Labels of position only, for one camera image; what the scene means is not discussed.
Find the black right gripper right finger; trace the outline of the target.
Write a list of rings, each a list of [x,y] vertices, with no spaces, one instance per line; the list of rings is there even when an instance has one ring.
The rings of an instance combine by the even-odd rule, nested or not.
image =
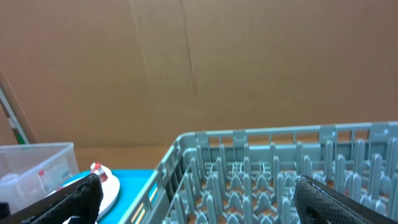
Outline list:
[[[297,177],[294,202],[301,224],[397,223],[307,175]]]

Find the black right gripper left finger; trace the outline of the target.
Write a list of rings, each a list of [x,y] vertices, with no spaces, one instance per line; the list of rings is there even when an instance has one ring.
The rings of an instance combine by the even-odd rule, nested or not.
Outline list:
[[[89,174],[14,214],[2,217],[1,223],[95,224],[102,199],[100,177]]]

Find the red snack wrapper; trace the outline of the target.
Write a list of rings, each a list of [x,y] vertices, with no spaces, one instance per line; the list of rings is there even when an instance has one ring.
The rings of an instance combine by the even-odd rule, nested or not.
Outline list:
[[[103,166],[99,162],[94,162],[92,165],[90,165],[90,173],[91,174],[96,174],[99,176],[100,182],[106,182],[108,179],[108,176],[106,172],[103,169]]]

